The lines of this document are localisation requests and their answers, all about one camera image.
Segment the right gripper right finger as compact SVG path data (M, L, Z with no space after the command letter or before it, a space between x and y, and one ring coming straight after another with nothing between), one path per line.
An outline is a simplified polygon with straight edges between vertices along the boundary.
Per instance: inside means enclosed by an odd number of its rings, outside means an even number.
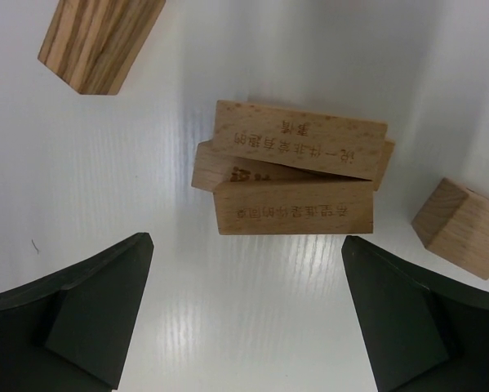
M378 390L489 391L489 292L357 236L341 253Z

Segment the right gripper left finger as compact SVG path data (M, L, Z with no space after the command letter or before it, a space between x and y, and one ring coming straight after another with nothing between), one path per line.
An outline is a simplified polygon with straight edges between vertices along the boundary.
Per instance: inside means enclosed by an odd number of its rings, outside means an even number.
M117 390L152 258L137 233L0 293L0 391Z

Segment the grooved wood block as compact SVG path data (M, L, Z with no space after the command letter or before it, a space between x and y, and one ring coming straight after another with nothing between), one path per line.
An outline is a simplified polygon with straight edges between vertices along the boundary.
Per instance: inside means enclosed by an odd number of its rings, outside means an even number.
M59 1L38 60L80 95L119 93L164 1Z

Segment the long wood block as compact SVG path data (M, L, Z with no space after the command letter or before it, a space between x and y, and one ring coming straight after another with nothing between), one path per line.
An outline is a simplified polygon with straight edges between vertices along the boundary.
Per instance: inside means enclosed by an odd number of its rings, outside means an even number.
M191 186L212 192L223 182L248 182L267 180L353 180L353 177L308 171L294 167L267 163L247 158L218 154L210 140L198 144Z
M218 100L212 148L222 154L374 180L385 122Z
M374 190L364 180L226 182L213 192L223 235L371 234Z

